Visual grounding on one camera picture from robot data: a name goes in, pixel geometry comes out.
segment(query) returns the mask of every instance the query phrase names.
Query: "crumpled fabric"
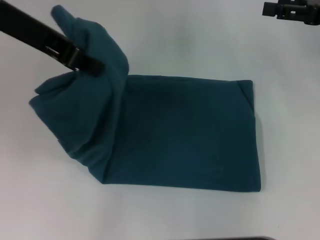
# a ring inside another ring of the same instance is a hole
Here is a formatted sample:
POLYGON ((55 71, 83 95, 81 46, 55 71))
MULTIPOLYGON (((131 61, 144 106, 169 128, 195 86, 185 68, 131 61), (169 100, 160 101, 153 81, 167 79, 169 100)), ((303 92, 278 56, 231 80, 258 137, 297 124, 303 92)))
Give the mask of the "crumpled fabric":
POLYGON ((260 191, 252 81, 128 75, 126 56, 101 25, 61 6, 51 15, 106 68, 99 77, 51 78, 30 105, 97 180, 260 191))

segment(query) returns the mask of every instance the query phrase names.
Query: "folded cloth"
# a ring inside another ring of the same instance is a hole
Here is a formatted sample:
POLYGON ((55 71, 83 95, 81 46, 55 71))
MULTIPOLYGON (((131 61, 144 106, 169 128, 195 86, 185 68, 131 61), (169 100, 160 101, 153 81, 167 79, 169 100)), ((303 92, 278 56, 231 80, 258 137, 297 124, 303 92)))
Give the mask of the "folded cloth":
POLYGON ((103 27, 61 6, 52 16, 106 65, 49 79, 30 101, 71 158, 103 184, 260 191, 252 81, 128 76, 103 27))

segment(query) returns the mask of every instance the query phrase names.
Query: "towel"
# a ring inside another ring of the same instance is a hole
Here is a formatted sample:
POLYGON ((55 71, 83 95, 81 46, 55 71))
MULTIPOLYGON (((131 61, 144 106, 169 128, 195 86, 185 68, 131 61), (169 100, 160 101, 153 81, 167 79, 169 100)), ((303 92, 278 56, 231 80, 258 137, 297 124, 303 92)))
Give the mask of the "towel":
POLYGON ((71 158, 103 184, 260 191, 252 81, 128 75, 101 25, 61 6, 51 14, 106 66, 51 78, 30 101, 71 158))

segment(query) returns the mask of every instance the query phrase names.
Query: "black clamp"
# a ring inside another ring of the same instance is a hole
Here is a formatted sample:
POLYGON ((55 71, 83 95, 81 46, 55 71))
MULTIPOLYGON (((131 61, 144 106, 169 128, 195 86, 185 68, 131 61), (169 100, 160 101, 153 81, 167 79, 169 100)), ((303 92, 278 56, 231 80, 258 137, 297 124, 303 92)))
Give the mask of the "black clamp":
POLYGON ((0 0, 0 31, 40 50, 67 68, 99 76, 105 65, 92 58, 64 35, 44 25, 9 3, 0 0))
POLYGON ((320 0, 278 0, 278 3, 265 2, 263 16, 277 19, 304 22, 307 25, 320 25, 320 0))

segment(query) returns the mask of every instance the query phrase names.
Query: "white surface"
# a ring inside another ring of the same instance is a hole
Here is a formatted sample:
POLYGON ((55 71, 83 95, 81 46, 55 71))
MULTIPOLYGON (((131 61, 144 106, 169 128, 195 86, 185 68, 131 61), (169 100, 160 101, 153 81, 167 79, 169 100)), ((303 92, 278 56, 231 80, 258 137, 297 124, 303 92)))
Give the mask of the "white surface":
POLYGON ((261 193, 101 185, 28 101, 59 63, 0 33, 0 239, 319 239, 320 27, 262 17, 263 0, 9 0, 104 25, 131 74, 255 83, 261 193))

